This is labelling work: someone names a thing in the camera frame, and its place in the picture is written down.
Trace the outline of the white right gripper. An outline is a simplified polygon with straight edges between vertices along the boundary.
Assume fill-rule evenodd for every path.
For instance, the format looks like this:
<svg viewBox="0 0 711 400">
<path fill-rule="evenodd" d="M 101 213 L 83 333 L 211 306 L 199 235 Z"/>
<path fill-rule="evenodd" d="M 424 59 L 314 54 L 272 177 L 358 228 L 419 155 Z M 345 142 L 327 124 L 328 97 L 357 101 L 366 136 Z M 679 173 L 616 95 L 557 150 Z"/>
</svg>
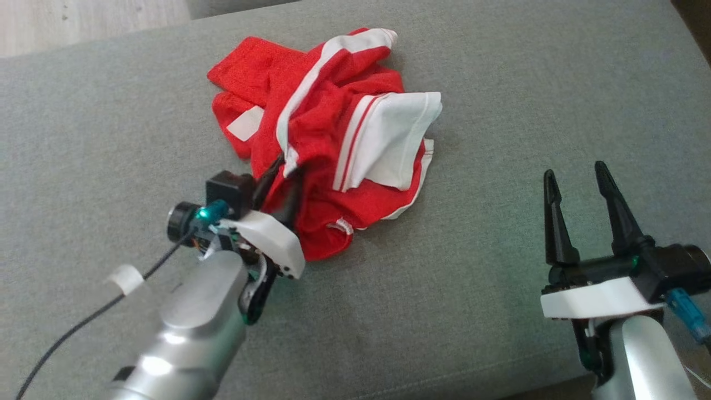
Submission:
<svg viewBox="0 0 711 400">
<path fill-rule="evenodd" d="M 542 289 L 540 297 L 546 318 L 630 316 L 662 307 L 660 302 L 647 302 L 630 278 L 637 268 L 636 256 L 643 249 L 653 248 L 655 240 L 640 229 L 606 163 L 596 161 L 594 170 L 599 192 L 607 204 L 615 257 L 580 262 L 579 251 L 571 243 L 562 215 L 558 181 L 553 170 L 546 170 L 543 176 L 544 248 L 545 260 L 551 269 L 549 284 Z"/>
</svg>

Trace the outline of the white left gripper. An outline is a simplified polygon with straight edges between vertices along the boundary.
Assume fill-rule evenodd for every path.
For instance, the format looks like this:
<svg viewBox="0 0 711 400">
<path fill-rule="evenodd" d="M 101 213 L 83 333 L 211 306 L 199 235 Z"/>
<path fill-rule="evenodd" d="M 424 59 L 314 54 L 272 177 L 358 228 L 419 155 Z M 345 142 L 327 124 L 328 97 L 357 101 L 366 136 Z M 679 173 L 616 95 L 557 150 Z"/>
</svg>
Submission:
<svg viewBox="0 0 711 400">
<path fill-rule="evenodd" d="M 304 198 L 304 170 L 297 168 L 286 179 L 282 202 L 270 214 L 257 212 L 269 195 L 279 168 L 284 164 L 284 155 L 280 154 L 272 162 L 259 180 L 252 196 L 252 209 L 239 220 L 223 218 L 217 228 L 234 229 L 252 246 L 259 249 L 276 265 L 283 274 L 291 279 L 300 279 L 306 266 L 306 259 L 297 235 L 290 229 L 296 229 L 296 222 Z"/>
</svg>

